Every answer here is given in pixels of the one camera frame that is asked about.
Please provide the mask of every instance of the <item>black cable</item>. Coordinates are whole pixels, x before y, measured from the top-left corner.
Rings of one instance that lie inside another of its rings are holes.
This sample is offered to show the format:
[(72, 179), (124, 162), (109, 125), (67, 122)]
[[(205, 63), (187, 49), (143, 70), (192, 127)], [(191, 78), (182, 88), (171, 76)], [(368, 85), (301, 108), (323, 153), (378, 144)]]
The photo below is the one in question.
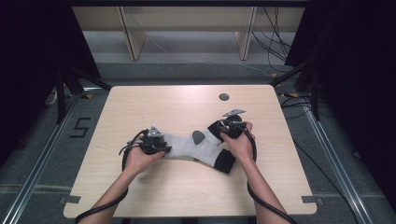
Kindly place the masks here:
[[(123, 154), (123, 157), (122, 157), (122, 165), (121, 165), (122, 171), (125, 169), (125, 163), (126, 163), (126, 159), (128, 158), (128, 154), (129, 154), (129, 152), (130, 152), (130, 151), (132, 150), (132, 148), (133, 148), (133, 147), (132, 147), (132, 144), (134, 143), (134, 141), (137, 139), (137, 137), (138, 137), (140, 134), (142, 134), (142, 133), (144, 133), (144, 132), (148, 132), (148, 131), (149, 131), (149, 130), (143, 130), (143, 131), (141, 131), (140, 133), (138, 133), (138, 134), (134, 137), (133, 140), (131, 140), (131, 141), (129, 141), (129, 142), (127, 143), (127, 146), (126, 146), (126, 147), (123, 147), (123, 148), (121, 149), (119, 155), (121, 154), (122, 151), (124, 151), (124, 154)], [(88, 216), (91, 216), (91, 215), (93, 215), (93, 214), (99, 213), (99, 212), (101, 212), (101, 211), (103, 211), (103, 210), (106, 210), (107, 208), (110, 208), (110, 207), (112, 207), (112, 206), (114, 206), (114, 205), (120, 203), (120, 202), (126, 197), (127, 194), (128, 194), (128, 189), (126, 189), (126, 190), (121, 194), (120, 197), (118, 197), (117, 199), (111, 201), (110, 203), (105, 203), (105, 204), (100, 205), (100, 206), (98, 206), (98, 207), (94, 207), (94, 208), (92, 208), (92, 209), (90, 209), (90, 210), (88, 210), (88, 211), (86, 211), (86, 212), (84, 212), (84, 213), (81, 213), (80, 215), (78, 215), (78, 216), (75, 218), (75, 224), (78, 224), (84, 217), (88, 217)]]
[(300, 117), (302, 117), (302, 116), (304, 116), (306, 113), (308, 113), (310, 110), (312, 110), (312, 109), (307, 109), (303, 114), (301, 114), (301, 115), (297, 115), (297, 116), (293, 116), (293, 117), (288, 117), (288, 118), (285, 118), (285, 119), (297, 119), (297, 118), (300, 118)]
[(308, 106), (310, 106), (310, 104), (308, 102), (299, 102), (299, 103), (294, 103), (294, 104), (291, 104), (291, 105), (282, 105), (281, 108), (284, 109), (284, 108), (288, 108), (288, 107), (292, 107), (292, 106), (296, 106), (296, 105), (308, 105)]
[(311, 96), (310, 96), (310, 95), (304, 95), (304, 96), (297, 96), (297, 97), (289, 97), (288, 99), (286, 99), (286, 100), (280, 105), (280, 107), (283, 108), (283, 106), (285, 105), (285, 103), (286, 103), (287, 101), (289, 101), (289, 100), (292, 100), (292, 99), (300, 99), (300, 98), (309, 98), (309, 97), (311, 97)]
[(253, 32), (252, 32), (252, 34), (253, 34), (254, 38), (257, 40), (257, 42), (259, 43), (259, 45), (262, 46), (262, 48), (266, 49), (267, 51), (270, 51), (278, 59), (280, 59), (284, 62), (286, 61), (286, 58), (284, 56), (282, 56), (278, 52), (274, 51), (273, 49), (268, 48), (268, 46), (266, 46)]
[[(244, 129), (240, 128), (239, 126), (236, 126), (236, 127), (239, 128), (247, 136), (248, 140), (250, 141), (251, 148), (252, 148), (252, 153), (253, 153), (253, 160), (256, 161), (257, 160), (257, 148), (256, 148), (256, 142), (254, 141), (254, 138), (251, 136), (250, 132), (248, 131), (248, 129), (246, 127)], [(278, 216), (284, 218), (289, 223), (297, 224), (297, 222), (292, 217), (290, 217), (288, 214), (280, 211), (276, 207), (273, 207), (271, 204), (269, 204), (269, 203), (263, 201), (261, 198), (259, 198), (253, 192), (253, 190), (251, 189), (251, 187), (250, 187), (248, 182), (247, 182), (247, 192), (249, 193), (250, 197), (252, 197), (253, 200), (256, 201), (257, 203), (259, 203), (260, 205), (264, 206), (265, 208), (267, 208), (268, 210), (270, 210), (273, 213), (277, 214)]]
[[(262, 32), (262, 35), (263, 35), (265, 38), (271, 40), (271, 37), (269, 37), (268, 35), (266, 35), (265, 32)], [(283, 44), (283, 45), (285, 45), (285, 46), (288, 46), (289, 48), (291, 47), (291, 45), (288, 44), (288, 43), (286, 43), (286, 42), (278, 41), (278, 40), (273, 40), (273, 41), (276, 42), (277, 44)]]
[(326, 177), (326, 179), (330, 182), (330, 184), (332, 185), (332, 187), (340, 194), (341, 198), (343, 198), (343, 200), (346, 202), (347, 207), (349, 208), (349, 210), (352, 213), (352, 216), (355, 220), (356, 223), (359, 224), (358, 218), (356, 217), (355, 212), (353, 211), (352, 206), (350, 205), (349, 201), (347, 200), (347, 197), (344, 195), (344, 193), (337, 188), (337, 186), (334, 184), (334, 182), (332, 182), (332, 180), (330, 179), (330, 177), (328, 175), (326, 175), (326, 173), (323, 171), (323, 169), (319, 166), (319, 164), (294, 140), (293, 138), (293, 142), (294, 144), (297, 146), (297, 148), (299, 148), (304, 154), (305, 156), (311, 160), (316, 166), (317, 168), (320, 170), (320, 172), (324, 175), (324, 177)]
[[(274, 41), (274, 35), (276, 35), (276, 36), (278, 37), (279, 42), (281, 42), (281, 43), (283, 42), (283, 40), (280, 38), (280, 35), (279, 35), (279, 33), (278, 33), (278, 26), (277, 26), (278, 8), (276, 8), (276, 25), (273, 24), (273, 22), (272, 22), (270, 16), (268, 15), (268, 12), (267, 12), (267, 10), (265, 9), (265, 7), (264, 7), (264, 12), (265, 12), (265, 14), (266, 14), (266, 16), (267, 16), (269, 22), (271, 23), (272, 28), (273, 28), (273, 34), (272, 34), (272, 37), (270, 38), (270, 45), (269, 45), (269, 47), (268, 47), (268, 48), (270, 49), (270, 48), (271, 48), (271, 45), (272, 45), (272, 42)], [(284, 49), (283, 49), (282, 47), (284, 47), (283, 44), (281, 44), (281, 49), (282, 49), (282, 52), (285, 54)], [(272, 66), (271, 60), (270, 60), (269, 51), (268, 51), (268, 54), (267, 54), (267, 59), (268, 59), (269, 65), (270, 65), (274, 70), (276, 70), (277, 72), (282, 72), (282, 73), (287, 73), (287, 72), (288, 72), (288, 71), (282, 71), (282, 70), (276, 69), (276, 68), (274, 68), (274, 67)]]
[(323, 115), (324, 117), (327, 117), (327, 118), (335, 119), (335, 116), (333, 114), (328, 115), (328, 114), (324, 114), (324, 113), (322, 113), (320, 111), (319, 111), (319, 114)]

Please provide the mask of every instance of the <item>metal frame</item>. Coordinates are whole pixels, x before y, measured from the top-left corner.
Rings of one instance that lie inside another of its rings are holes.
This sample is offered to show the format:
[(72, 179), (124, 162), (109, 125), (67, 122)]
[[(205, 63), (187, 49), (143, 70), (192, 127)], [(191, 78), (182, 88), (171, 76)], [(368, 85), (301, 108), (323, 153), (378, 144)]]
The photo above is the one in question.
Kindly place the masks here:
[(31, 0), (34, 5), (73, 7), (307, 7), (330, 0)]
[(334, 174), (343, 192), (345, 193), (345, 196), (349, 204), (351, 205), (353, 211), (357, 215), (359, 223), (364, 223), (364, 224), (373, 223), (366, 209), (366, 206), (363, 200), (361, 199), (361, 196), (359, 195), (358, 191), (356, 190), (355, 186), (350, 180), (346, 169), (342, 165), (340, 159), (337, 156), (337, 153), (332, 147), (332, 143), (328, 138), (326, 132), (324, 131), (323, 127), (321, 126), (320, 121), (317, 120), (310, 111), (306, 113), (306, 116), (320, 142), (320, 145), (323, 148), (324, 153), (326, 154), (326, 157), (332, 167), (332, 170), (334, 171)]
[(24, 182), (23, 186), (21, 187), (21, 190), (18, 193), (17, 198), (9, 208), (6, 218), (3, 220), (3, 224), (17, 223), (18, 220), (20, 219), (25, 206), (29, 202), (32, 193), (35, 190), (35, 185), (38, 182), (41, 175), (43, 174), (44, 169), (46, 168), (50, 160), (52, 152), (56, 148), (59, 139), (61, 138), (61, 134), (64, 130), (64, 126), (67, 124), (67, 121), (69, 120), (70, 115), (75, 105), (77, 104), (79, 98), (80, 98), (79, 94), (72, 96), (66, 108), (64, 118), (60, 123), (57, 123), (55, 125), (55, 128), (52, 131), (49, 141), (44, 146), (43, 151), (41, 152), (39, 158), (35, 162), (35, 166), (33, 167), (32, 171), (30, 172), (29, 176)]

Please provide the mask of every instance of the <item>electrical cord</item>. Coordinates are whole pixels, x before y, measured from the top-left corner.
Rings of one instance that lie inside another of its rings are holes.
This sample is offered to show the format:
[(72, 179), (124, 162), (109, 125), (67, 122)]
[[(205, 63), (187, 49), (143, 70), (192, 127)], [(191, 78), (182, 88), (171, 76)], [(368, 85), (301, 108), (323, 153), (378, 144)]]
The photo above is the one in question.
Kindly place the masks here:
[[(272, 34), (272, 37), (271, 37), (271, 38), (269, 38), (268, 36), (264, 35), (264, 36), (266, 36), (268, 39), (270, 39), (270, 44), (269, 44), (269, 46), (268, 46), (268, 49), (271, 48), (273, 42), (277, 42), (277, 41), (274, 40), (274, 36), (276, 35), (277, 38), (279, 39), (278, 42), (279, 42), (279, 44), (280, 44), (280, 48), (281, 48), (283, 54), (284, 54), (284, 55), (288, 55), (289, 52), (288, 52), (288, 50), (286, 49), (286, 46), (289, 46), (289, 45), (287, 45), (287, 44), (282, 40), (282, 38), (280, 38), (279, 26), (278, 26), (278, 24), (277, 24), (277, 17), (278, 17), (278, 14), (279, 14), (279, 7), (275, 7), (275, 16), (276, 16), (276, 17), (275, 17), (275, 24), (274, 24), (273, 21), (271, 20), (271, 17), (268, 15), (268, 12), (267, 12), (266, 8), (263, 7), (263, 9), (264, 9), (265, 15), (266, 15), (267, 18), (268, 18), (268, 21), (271, 23), (271, 26), (272, 26), (272, 28), (273, 28), (273, 34)], [(274, 67), (272, 66), (271, 61), (270, 61), (270, 50), (268, 50), (267, 58), (268, 58), (268, 63), (269, 63), (269, 65), (270, 65), (274, 70), (276, 70), (277, 72), (282, 72), (282, 73), (286, 73), (286, 72), (287, 72), (287, 71), (278, 70), (278, 69), (276, 69), (276, 68), (274, 68)]]
[(341, 198), (343, 198), (343, 200), (346, 202), (347, 207), (349, 208), (349, 210), (352, 213), (352, 216), (355, 220), (355, 222), (357, 224), (359, 224), (358, 218), (356, 217), (355, 212), (353, 211), (352, 206), (350, 205), (350, 203), (347, 200), (347, 197), (344, 195), (344, 193), (337, 188), (337, 186), (334, 184), (334, 182), (332, 182), (332, 180), (330, 179), (330, 177), (328, 175), (326, 175), (326, 173), (323, 171), (323, 169), (319, 166), (319, 164), (294, 140), (294, 138), (292, 139), (294, 144), (297, 146), (297, 148), (299, 148), (304, 154), (305, 156), (312, 161), (312, 163), (314, 163), (317, 168), (320, 170), (320, 172), (324, 175), (324, 177), (326, 177), (326, 179), (330, 182), (330, 184), (332, 185), (332, 187), (340, 194)]
[(268, 46), (266, 46), (253, 32), (252, 32), (252, 34), (253, 34), (254, 38), (257, 40), (257, 42), (259, 43), (259, 45), (262, 46), (262, 48), (271, 52), (274, 56), (276, 56), (278, 59), (282, 60), (283, 62), (286, 61), (285, 56), (279, 54), (278, 52), (274, 51), (273, 49), (268, 48)]
[[(271, 40), (271, 37), (269, 37), (268, 35), (266, 35), (265, 32), (262, 32), (262, 35), (263, 35), (265, 38)], [(288, 43), (286, 43), (286, 42), (277, 41), (277, 40), (273, 40), (273, 41), (276, 42), (277, 44), (283, 44), (283, 45), (285, 45), (285, 46), (287, 46), (287, 47), (289, 47), (289, 48), (291, 47), (291, 45), (288, 44)]]
[[(292, 105), (285, 105), (285, 103), (287, 102), (287, 101), (289, 101), (290, 99), (296, 99), (296, 98), (300, 98), (300, 97), (291, 97), (291, 98), (289, 98), (289, 99), (287, 99), (287, 100), (285, 100), (283, 103), (282, 103), (282, 105), (281, 105), (281, 107), (282, 108), (286, 108), (286, 107), (288, 107), (288, 106), (293, 106), (293, 105), (303, 105), (303, 104), (306, 104), (306, 103), (297, 103), (297, 104), (292, 104)], [(305, 111), (302, 115), (304, 115), (304, 114), (306, 114), (308, 111), (310, 111), (311, 109), (308, 109), (307, 111)], [(291, 118), (288, 118), (288, 119), (295, 119), (295, 118), (299, 118), (299, 117), (301, 117), (302, 115), (299, 115), (299, 116), (296, 116), (296, 117), (291, 117)], [(330, 177), (323, 171), (323, 169), (319, 166), (319, 164), (294, 140), (294, 138), (292, 138), (292, 140), (293, 140), (293, 142), (294, 142), (294, 145), (295, 146), (297, 146), (297, 148), (298, 149), (300, 149), (300, 151), (302, 151), (304, 154), (305, 154), (305, 156), (309, 159), (309, 160), (311, 160), (312, 161), (312, 163), (314, 163), (314, 165), (319, 169), (319, 171), (323, 174), (323, 176), (329, 181), (329, 183), (332, 185), (332, 187), (338, 192), (338, 194), (341, 196), (341, 198), (346, 202), (346, 205), (347, 205), (347, 207), (349, 208), (349, 210), (351, 211), (351, 213), (352, 213), (352, 216), (353, 216), (353, 218), (354, 218), (354, 220), (355, 220), (355, 222), (357, 223), (357, 224), (359, 224), (359, 221), (358, 221), (358, 218), (356, 217), (356, 214), (355, 214), (355, 212), (353, 211), (353, 208), (352, 208), (352, 206), (350, 205), (350, 203), (348, 202), (348, 200), (347, 200), (347, 197), (344, 195), (344, 193), (339, 189), (339, 188), (337, 188), (337, 186), (334, 184), (334, 182), (330, 179)]]
[[(292, 99), (309, 98), (309, 97), (311, 97), (311, 96), (310, 96), (310, 95), (305, 95), (305, 96), (290, 97), (290, 98), (286, 99), (286, 100), (280, 105), (280, 107), (281, 107), (282, 109), (288, 108), (288, 107), (292, 107), (292, 106), (297, 106), (297, 105), (308, 107), (308, 109), (307, 109), (304, 113), (302, 113), (302, 114), (300, 114), (300, 115), (297, 115), (297, 116), (294, 116), (294, 117), (289, 117), (289, 118), (286, 118), (286, 119), (297, 119), (297, 118), (303, 116), (304, 114), (306, 114), (307, 112), (309, 112), (309, 111), (312, 110), (312, 109), (310, 108), (310, 104), (311, 104), (311, 103), (309, 103), (309, 102), (307, 102), (307, 103), (305, 103), (305, 102), (299, 102), (299, 103), (289, 104), (289, 105), (286, 105), (286, 102), (288, 102), (289, 100), (292, 100)], [(318, 108), (330, 107), (329, 105), (326, 105), (325, 102), (318, 102), (318, 103), (319, 103), (319, 104), (323, 104), (323, 105), (319, 105)], [(333, 115), (333, 114), (330, 114), (330, 115), (329, 115), (329, 114), (326, 114), (326, 113), (322, 113), (322, 112), (320, 112), (320, 111), (319, 111), (319, 114), (322, 115), (322, 116), (325, 116), (325, 117), (327, 117), (327, 118), (332, 118), (332, 119), (334, 119), (334, 115)]]
[[(129, 141), (129, 142), (127, 143), (127, 146), (126, 146), (126, 147), (123, 147), (123, 148), (120, 150), (119, 155), (121, 154), (122, 151), (124, 152), (124, 154), (123, 154), (123, 156), (122, 156), (122, 165), (121, 165), (122, 171), (125, 169), (125, 163), (126, 163), (126, 160), (127, 160), (127, 158), (128, 158), (129, 152), (130, 152), (130, 151), (132, 150), (132, 148), (133, 148), (133, 147), (132, 147), (132, 144), (134, 143), (134, 141), (137, 139), (137, 137), (138, 137), (140, 134), (145, 133), (145, 132), (148, 132), (148, 131), (149, 131), (149, 130), (143, 130), (143, 131), (141, 131), (140, 133), (138, 133), (138, 134), (134, 137), (134, 139), (132, 139), (131, 141)], [(92, 209), (90, 209), (90, 210), (88, 210), (88, 211), (86, 211), (86, 212), (84, 212), (84, 213), (81, 213), (80, 215), (78, 215), (78, 216), (76, 217), (76, 219), (75, 219), (75, 224), (78, 224), (84, 217), (88, 217), (88, 216), (91, 216), (91, 215), (93, 215), (93, 214), (95, 214), (95, 213), (99, 213), (99, 212), (101, 212), (101, 211), (103, 211), (103, 210), (106, 210), (107, 208), (110, 208), (110, 207), (112, 207), (112, 206), (114, 206), (114, 205), (120, 203), (122, 200), (124, 200), (124, 198), (126, 197), (127, 194), (128, 194), (128, 189), (126, 189), (126, 190), (121, 194), (121, 196), (120, 196), (119, 198), (113, 200), (112, 202), (110, 202), (110, 203), (105, 203), (105, 204), (100, 205), (100, 206), (98, 206), (98, 207), (94, 207), (94, 208), (92, 208)]]
[[(253, 153), (253, 160), (256, 161), (257, 160), (257, 148), (256, 148), (256, 142), (254, 141), (254, 138), (251, 136), (250, 132), (248, 131), (248, 129), (246, 127), (244, 129), (240, 128), (239, 126), (236, 126), (236, 127), (239, 128), (247, 136), (248, 140), (250, 141), (252, 153)], [(278, 216), (284, 218), (289, 223), (297, 224), (297, 222), (292, 217), (290, 217), (288, 214), (280, 211), (279, 209), (273, 207), (271, 204), (263, 201), (260, 197), (258, 197), (253, 192), (253, 190), (251, 189), (248, 182), (247, 182), (247, 192), (249, 193), (250, 197), (252, 197), (253, 200), (256, 201), (257, 203), (259, 203), (260, 205), (262, 205), (265, 208), (267, 208), (268, 210), (274, 212)]]

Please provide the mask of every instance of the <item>wooden table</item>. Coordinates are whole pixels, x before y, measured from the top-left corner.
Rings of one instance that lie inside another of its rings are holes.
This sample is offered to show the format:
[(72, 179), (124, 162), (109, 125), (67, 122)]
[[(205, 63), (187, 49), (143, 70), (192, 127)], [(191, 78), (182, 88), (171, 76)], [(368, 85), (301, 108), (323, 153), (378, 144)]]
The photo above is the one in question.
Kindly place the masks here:
[[(227, 93), (228, 101), (219, 95)], [(121, 172), (119, 151), (141, 130), (189, 136), (233, 109), (253, 123), (257, 163), (289, 214), (313, 214), (315, 203), (272, 86), (122, 86), (108, 95), (67, 203), (66, 217), (90, 209)], [(115, 217), (254, 216), (247, 179), (236, 161), (226, 175), (199, 161), (160, 160), (129, 187)]]

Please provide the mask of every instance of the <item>forearm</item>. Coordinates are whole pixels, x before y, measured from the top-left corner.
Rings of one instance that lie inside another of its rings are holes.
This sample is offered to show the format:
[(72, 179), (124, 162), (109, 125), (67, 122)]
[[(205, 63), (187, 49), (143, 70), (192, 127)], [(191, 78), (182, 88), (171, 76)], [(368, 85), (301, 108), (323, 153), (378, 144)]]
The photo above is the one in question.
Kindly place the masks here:
[[(251, 158), (246, 158), (241, 160), (242, 168), (247, 175), (247, 182), (253, 192), (263, 201), (271, 204), (278, 210), (286, 213), (279, 199), (276, 197), (271, 187), (268, 185), (265, 178), (262, 176), (256, 162)], [(265, 223), (289, 223), (282, 217), (278, 216), (274, 212), (270, 211), (268, 208), (262, 206), (261, 204), (254, 202), (256, 209), (256, 217), (260, 224)]]
[[(92, 207), (98, 207), (104, 205), (106, 203), (110, 203), (117, 198), (119, 198), (125, 190), (128, 189), (131, 182), (137, 176), (135, 173), (127, 173), (123, 172), (117, 178), (117, 180), (108, 188), (105, 194), (96, 202), (96, 204)], [(97, 223), (97, 224), (107, 224), (111, 223), (111, 218), (113, 218), (114, 213), (117, 209), (117, 204), (107, 208), (99, 213), (93, 214), (88, 217), (84, 217), (79, 224), (87, 224), (87, 223)]]

